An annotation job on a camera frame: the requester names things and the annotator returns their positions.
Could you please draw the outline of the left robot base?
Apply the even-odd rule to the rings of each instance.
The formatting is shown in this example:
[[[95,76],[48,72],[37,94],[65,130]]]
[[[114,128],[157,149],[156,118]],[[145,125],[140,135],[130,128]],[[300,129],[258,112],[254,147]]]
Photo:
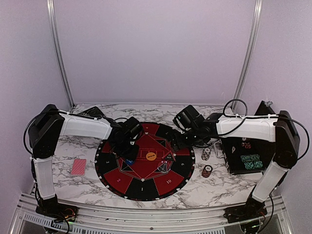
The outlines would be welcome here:
[[[52,217],[56,222],[75,221],[78,207],[59,203],[57,196],[50,199],[38,199],[36,213]]]

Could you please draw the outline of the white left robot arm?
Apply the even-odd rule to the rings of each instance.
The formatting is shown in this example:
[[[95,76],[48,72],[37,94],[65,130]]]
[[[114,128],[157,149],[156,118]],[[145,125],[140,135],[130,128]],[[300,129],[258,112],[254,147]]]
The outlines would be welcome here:
[[[143,132],[135,117],[117,122],[107,117],[98,107],[91,107],[78,114],[60,110],[48,104],[31,121],[27,128],[39,196],[42,208],[51,217],[60,215],[61,205],[54,201],[52,157],[59,138],[63,136],[90,137],[107,141],[118,156],[135,160],[139,146],[135,141]]]

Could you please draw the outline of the blue small blind button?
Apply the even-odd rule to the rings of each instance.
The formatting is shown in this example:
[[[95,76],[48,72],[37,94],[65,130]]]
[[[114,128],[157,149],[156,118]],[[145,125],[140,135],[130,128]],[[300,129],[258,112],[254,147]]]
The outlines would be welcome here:
[[[133,165],[135,163],[135,160],[131,160],[131,159],[125,159],[125,163],[127,165]]]

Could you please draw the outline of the orange big blind button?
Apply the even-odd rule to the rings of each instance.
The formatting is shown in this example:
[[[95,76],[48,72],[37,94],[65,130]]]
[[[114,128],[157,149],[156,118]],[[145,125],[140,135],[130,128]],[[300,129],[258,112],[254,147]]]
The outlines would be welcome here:
[[[154,161],[154,160],[157,159],[157,155],[156,155],[156,153],[148,152],[148,153],[146,154],[146,159],[147,159],[148,161]]]

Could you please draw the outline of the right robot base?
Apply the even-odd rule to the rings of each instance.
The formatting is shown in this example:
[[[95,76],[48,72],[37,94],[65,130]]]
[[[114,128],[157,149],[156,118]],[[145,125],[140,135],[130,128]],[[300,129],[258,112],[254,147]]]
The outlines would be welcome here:
[[[253,218],[265,217],[268,214],[264,203],[246,203],[228,207],[224,210],[224,218],[228,223],[247,221]]]

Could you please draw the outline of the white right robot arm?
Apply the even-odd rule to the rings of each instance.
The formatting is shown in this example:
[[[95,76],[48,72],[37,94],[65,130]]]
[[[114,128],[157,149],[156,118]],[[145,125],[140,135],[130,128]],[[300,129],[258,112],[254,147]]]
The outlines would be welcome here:
[[[261,158],[269,160],[247,204],[242,206],[241,213],[245,218],[252,218],[260,211],[260,203],[269,197],[299,159],[300,136],[287,111],[262,116],[222,112],[204,118],[194,106],[189,105],[174,117],[173,122],[183,131],[177,139],[179,148],[212,138],[222,138],[227,144],[246,139],[252,142]]]

